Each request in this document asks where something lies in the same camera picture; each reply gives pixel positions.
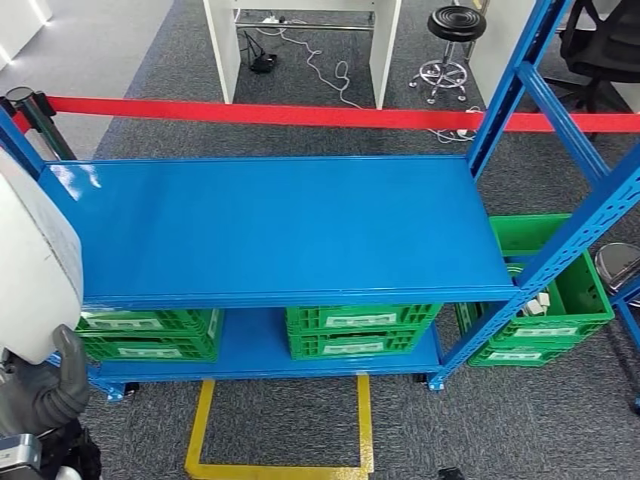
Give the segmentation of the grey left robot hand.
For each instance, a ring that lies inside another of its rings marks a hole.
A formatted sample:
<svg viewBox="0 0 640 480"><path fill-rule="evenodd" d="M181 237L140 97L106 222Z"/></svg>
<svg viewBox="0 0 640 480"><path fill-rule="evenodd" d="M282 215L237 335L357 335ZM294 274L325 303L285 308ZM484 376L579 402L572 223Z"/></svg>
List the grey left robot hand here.
<svg viewBox="0 0 640 480"><path fill-rule="evenodd" d="M1 355L1 435L42 435L77 419L89 400L82 340L66 325L53 332L60 365L32 365L15 354Z"/></svg>

